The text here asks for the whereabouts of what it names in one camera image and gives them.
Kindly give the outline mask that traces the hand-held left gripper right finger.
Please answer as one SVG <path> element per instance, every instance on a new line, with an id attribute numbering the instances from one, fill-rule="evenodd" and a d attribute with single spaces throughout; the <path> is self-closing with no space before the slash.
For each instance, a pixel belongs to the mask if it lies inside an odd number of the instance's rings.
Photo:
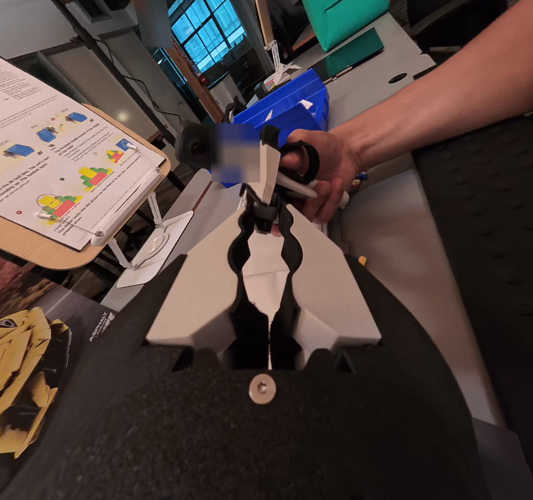
<path id="1" fill-rule="evenodd" d="M 317 349 L 376 345 L 382 336 L 342 250 L 295 207 L 279 210 L 289 268 L 270 328 L 273 368 L 303 368 Z"/>

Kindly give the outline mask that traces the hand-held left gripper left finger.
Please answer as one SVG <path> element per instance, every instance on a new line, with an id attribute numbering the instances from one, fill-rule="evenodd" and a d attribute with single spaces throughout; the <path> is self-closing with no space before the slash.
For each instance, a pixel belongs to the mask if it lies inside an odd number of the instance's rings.
<path id="1" fill-rule="evenodd" d="M 238 209 L 189 251 L 148 342 L 209 349 L 233 368 L 268 367 L 269 319 L 243 282 L 254 226 L 254 210 Z"/>

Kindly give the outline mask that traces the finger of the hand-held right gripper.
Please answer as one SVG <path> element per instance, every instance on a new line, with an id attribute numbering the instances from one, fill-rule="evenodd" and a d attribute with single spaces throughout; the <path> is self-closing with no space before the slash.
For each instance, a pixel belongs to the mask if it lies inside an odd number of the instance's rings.
<path id="1" fill-rule="evenodd" d="M 259 203 L 270 205 L 279 169 L 280 151 L 260 142 L 259 181 L 249 183 L 249 191 Z"/>

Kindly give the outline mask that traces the lego set box with yellow car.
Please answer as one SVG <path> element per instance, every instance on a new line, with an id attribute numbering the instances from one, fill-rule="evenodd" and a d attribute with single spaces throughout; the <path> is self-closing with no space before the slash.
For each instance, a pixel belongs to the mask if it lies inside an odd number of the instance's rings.
<path id="1" fill-rule="evenodd" d="M 1 489 L 41 443 L 116 311 L 1 258 Z"/>

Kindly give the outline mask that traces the blue plastic bin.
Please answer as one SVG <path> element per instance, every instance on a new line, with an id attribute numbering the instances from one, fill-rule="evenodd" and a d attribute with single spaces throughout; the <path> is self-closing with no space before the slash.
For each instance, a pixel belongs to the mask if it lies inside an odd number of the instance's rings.
<path id="1" fill-rule="evenodd" d="M 325 130 L 330 96 L 313 69 L 218 123 L 206 169 L 214 182 L 227 187 L 266 181 L 267 167 L 279 167 L 290 151 L 289 135 L 299 129 Z"/>

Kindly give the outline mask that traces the open instruction booklet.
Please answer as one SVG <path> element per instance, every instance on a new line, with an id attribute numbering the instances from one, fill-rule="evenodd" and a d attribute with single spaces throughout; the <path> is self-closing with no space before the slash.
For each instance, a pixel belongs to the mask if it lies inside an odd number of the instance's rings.
<path id="1" fill-rule="evenodd" d="M 278 311 L 289 268 L 281 256 L 283 237 L 254 232 L 249 240 L 250 258 L 243 265 L 243 283 L 249 301 L 272 323 Z"/>

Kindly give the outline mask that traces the large paned window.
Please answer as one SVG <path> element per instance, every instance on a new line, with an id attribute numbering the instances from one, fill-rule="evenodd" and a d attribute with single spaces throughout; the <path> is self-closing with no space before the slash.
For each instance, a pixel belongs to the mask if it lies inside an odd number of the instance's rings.
<path id="1" fill-rule="evenodd" d="M 171 0 L 168 14 L 174 38 L 201 73 L 247 41 L 231 0 Z"/>

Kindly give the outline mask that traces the small wooden board on stand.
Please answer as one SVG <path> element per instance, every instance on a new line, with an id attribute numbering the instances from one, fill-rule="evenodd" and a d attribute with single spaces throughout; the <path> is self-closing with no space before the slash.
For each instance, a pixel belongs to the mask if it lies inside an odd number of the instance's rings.
<path id="1" fill-rule="evenodd" d="M 275 71 L 269 81 L 277 87 L 285 83 L 290 78 L 291 73 L 300 70 L 301 67 L 294 63 L 283 64 L 281 62 L 278 43 L 273 35 L 267 2 L 266 0 L 255 0 L 255 6 L 263 35 L 264 48 L 266 52 L 270 52 L 275 67 Z"/>

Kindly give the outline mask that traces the black perforated board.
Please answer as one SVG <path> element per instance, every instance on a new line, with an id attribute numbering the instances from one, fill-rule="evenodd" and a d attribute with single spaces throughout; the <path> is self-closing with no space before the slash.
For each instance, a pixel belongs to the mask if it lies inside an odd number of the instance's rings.
<path id="1" fill-rule="evenodd" d="M 505 422 L 532 467 L 532 115 L 411 156 Z"/>

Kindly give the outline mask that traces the teal felt bag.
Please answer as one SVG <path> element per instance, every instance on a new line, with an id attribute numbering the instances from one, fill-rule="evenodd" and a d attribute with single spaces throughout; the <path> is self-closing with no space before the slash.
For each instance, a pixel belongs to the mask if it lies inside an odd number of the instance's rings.
<path id="1" fill-rule="evenodd" d="M 389 11 L 390 0 L 302 0 L 311 27 L 329 52 Z"/>

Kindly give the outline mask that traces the black mesh chair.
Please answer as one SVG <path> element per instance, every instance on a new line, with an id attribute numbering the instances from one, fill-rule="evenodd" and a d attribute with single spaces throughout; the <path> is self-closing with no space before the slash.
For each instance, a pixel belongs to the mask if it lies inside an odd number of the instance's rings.
<path id="1" fill-rule="evenodd" d="M 407 0 L 408 34 L 422 52 L 462 48 L 507 9 L 507 0 Z"/>

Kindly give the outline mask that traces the wooden post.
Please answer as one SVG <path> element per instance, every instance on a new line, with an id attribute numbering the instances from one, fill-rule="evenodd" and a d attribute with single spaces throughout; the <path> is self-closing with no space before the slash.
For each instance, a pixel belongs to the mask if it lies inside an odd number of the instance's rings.
<path id="1" fill-rule="evenodd" d="M 175 40 L 173 40 L 172 47 L 167 48 L 166 52 L 180 73 L 183 75 L 185 81 L 190 85 L 191 89 L 196 94 L 200 103 L 203 105 L 213 122 L 222 123 L 224 112 L 221 110 L 216 100 L 212 97 L 210 91 L 197 77 L 189 59 L 185 56 L 184 52 Z"/>

